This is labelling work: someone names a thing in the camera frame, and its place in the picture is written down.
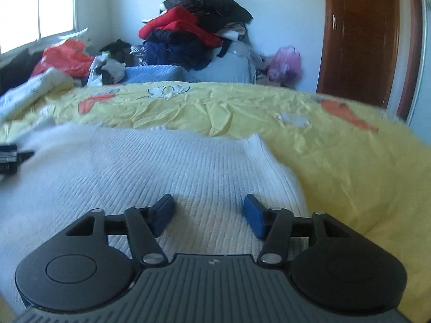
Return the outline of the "black clothing by window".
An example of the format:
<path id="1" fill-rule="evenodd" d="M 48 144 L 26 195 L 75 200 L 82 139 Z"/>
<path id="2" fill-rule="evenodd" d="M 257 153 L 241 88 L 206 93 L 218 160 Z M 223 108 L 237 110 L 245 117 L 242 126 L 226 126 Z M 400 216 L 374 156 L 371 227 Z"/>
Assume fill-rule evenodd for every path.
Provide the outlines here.
<path id="1" fill-rule="evenodd" d="M 29 52 L 24 49 L 17 54 L 6 66 L 1 68 L 1 95 L 8 90 L 18 87 L 29 80 L 34 67 L 42 59 L 42 51 Z"/>

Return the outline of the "black clothes on pile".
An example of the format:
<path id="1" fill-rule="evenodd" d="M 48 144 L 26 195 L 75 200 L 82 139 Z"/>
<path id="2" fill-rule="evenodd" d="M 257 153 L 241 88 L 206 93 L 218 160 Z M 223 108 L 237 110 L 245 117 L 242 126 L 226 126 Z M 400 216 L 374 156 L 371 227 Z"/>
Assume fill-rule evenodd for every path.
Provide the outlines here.
<path id="1" fill-rule="evenodd" d="M 164 8 L 184 7 L 197 16 L 197 25 L 216 33 L 231 24 L 249 24 L 253 16 L 235 0 L 165 0 Z"/>

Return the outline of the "white crumpled plastic bag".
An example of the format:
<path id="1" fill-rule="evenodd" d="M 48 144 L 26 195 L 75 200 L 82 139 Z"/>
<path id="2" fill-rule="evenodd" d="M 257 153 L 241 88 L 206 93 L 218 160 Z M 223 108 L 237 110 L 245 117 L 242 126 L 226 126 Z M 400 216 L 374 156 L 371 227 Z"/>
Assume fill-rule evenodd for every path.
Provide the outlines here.
<path id="1" fill-rule="evenodd" d="M 90 65 L 87 86 L 100 87 L 118 84 L 126 75 L 125 68 L 125 63 L 120 63 L 112 58 L 109 52 L 102 52 L 94 58 Z"/>

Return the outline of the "light blue folded blanket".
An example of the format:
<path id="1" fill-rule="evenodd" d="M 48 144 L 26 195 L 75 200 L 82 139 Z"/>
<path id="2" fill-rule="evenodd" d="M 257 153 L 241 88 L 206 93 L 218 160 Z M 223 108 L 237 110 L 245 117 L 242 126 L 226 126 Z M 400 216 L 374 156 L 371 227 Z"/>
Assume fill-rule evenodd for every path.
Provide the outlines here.
<path id="1" fill-rule="evenodd" d="M 186 81 L 189 72 L 180 66 L 155 65 L 125 67 L 123 84 Z"/>

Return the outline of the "white knit sweater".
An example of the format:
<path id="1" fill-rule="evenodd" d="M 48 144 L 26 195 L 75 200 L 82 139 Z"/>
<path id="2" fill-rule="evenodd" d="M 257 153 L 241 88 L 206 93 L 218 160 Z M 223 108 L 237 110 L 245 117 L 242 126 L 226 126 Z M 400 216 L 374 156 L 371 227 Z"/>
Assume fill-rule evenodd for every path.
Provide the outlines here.
<path id="1" fill-rule="evenodd" d="M 1 295 L 16 313 L 24 309 L 14 281 L 19 262 L 91 209 L 120 214 L 172 195 L 177 210 L 160 239 L 169 256 L 258 254 L 242 213 L 249 194 L 269 208 L 308 213 L 294 172 L 258 135 L 43 123 L 16 144 L 34 152 L 1 182 Z"/>

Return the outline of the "yellow floral bed quilt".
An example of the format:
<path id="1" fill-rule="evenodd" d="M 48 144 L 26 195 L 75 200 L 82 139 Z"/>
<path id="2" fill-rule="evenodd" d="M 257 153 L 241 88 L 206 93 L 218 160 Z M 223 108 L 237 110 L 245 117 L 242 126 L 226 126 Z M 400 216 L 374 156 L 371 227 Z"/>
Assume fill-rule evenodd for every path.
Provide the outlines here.
<path id="1" fill-rule="evenodd" d="M 260 136 L 297 177 L 307 214 L 326 212 L 397 257 L 408 273 L 399 306 L 412 322 L 430 319 L 430 147 L 373 107 L 349 109 L 359 128 L 323 108 L 320 96 L 245 84 L 180 82 L 52 90 L 1 126 L 15 141 L 43 123 L 207 137 Z"/>

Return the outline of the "white patterned bed sheet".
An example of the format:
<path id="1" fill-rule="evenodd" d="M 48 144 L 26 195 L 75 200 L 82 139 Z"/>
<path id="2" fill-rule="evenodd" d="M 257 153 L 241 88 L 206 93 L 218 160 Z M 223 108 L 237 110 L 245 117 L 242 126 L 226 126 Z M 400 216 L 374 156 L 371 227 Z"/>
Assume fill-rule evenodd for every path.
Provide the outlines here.
<path id="1" fill-rule="evenodd" d="M 1 123 L 21 115 L 35 101 L 60 87 L 67 90 L 73 88 L 73 78 L 58 69 L 49 68 L 24 84 L 8 90 L 1 97 Z"/>

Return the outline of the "red jacket on pile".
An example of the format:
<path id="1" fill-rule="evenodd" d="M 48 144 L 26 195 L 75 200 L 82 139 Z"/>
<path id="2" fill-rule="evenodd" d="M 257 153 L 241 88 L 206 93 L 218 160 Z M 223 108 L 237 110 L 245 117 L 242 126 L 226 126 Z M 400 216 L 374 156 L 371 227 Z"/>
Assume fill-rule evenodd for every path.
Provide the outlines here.
<path id="1" fill-rule="evenodd" d="M 214 33 L 200 28 L 197 23 L 197 16 L 185 7 L 174 7 L 146 22 L 138 31 L 138 36 L 141 39 L 146 39 L 154 30 L 181 31 L 193 34 L 208 47 L 221 47 L 221 39 Z"/>

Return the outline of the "grey bedding bundle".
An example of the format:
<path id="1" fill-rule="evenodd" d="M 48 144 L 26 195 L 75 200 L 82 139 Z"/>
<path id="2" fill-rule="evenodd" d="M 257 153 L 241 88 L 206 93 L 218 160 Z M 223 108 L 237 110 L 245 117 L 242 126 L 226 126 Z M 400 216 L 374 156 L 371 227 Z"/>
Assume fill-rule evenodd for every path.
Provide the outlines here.
<path id="1" fill-rule="evenodd" d="M 190 70 L 184 75 L 187 82 L 256 82 L 256 70 L 263 69 L 265 62 L 254 49 L 244 42 L 232 42 L 222 58 L 222 49 L 214 49 L 211 62 L 202 70 Z"/>

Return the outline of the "red plastic bag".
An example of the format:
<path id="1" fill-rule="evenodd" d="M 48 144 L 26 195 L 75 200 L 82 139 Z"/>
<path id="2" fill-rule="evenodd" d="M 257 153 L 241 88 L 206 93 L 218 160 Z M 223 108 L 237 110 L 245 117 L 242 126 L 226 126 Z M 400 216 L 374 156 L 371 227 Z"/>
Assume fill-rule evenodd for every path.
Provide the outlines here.
<path id="1" fill-rule="evenodd" d="M 85 44 L 75 39 L 65 39 L 58 44 L 47 47 L 41 60 L 32 71 L 32 77 L 57 69 L 73 78 L 84 78 L 89 75 L 94 57 L 84 53 Z"/>

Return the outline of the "dark navy clothes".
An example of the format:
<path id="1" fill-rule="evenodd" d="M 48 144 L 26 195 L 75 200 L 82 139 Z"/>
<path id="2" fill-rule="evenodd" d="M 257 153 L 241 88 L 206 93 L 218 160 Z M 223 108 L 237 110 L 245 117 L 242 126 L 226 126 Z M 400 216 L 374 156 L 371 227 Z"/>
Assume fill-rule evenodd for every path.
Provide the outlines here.
<path id="1" fill-rule="evenodd" d="M 174 65 L 186 70 L 202 70 L 212 60 L 212 51 L 222 46 L 215 35 L 199 36 L 188 31 L 155 29 L 145 38 L 148 65 Z"/>

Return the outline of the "bright window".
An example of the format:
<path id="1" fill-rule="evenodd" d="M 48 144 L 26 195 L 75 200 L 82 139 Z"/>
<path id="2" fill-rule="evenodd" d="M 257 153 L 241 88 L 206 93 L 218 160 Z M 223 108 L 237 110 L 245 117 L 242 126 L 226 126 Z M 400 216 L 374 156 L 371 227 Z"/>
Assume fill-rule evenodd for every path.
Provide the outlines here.
<path id="1" fill-rule="evenodd" d="M 1 0 L 1 53 L 76 29 L 75 0 Z"/>

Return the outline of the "brown wooden door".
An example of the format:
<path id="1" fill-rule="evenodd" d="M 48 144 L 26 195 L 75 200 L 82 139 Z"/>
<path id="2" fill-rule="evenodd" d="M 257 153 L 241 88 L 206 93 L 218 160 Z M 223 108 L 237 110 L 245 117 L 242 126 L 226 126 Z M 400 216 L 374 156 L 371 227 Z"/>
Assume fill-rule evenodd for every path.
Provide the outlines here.
<path id="1" fill-rule="evenodd" d="M 425 50 L 424 0 L 326 0 L 318 93 L 411 112 Z"/>

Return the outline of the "pink plastic bag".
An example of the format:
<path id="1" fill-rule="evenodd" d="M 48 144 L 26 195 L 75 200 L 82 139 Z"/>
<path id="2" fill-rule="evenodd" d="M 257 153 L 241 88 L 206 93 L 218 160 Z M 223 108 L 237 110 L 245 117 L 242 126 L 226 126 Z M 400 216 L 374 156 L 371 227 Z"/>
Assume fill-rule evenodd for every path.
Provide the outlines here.
<path id="1" fill-rule="evenodd" d="M 289 45 L 281 47 L 271 59 L 267 75 L 272 82 L 288 84 L 302 74 L 301 55 L 296 48 Z"/>

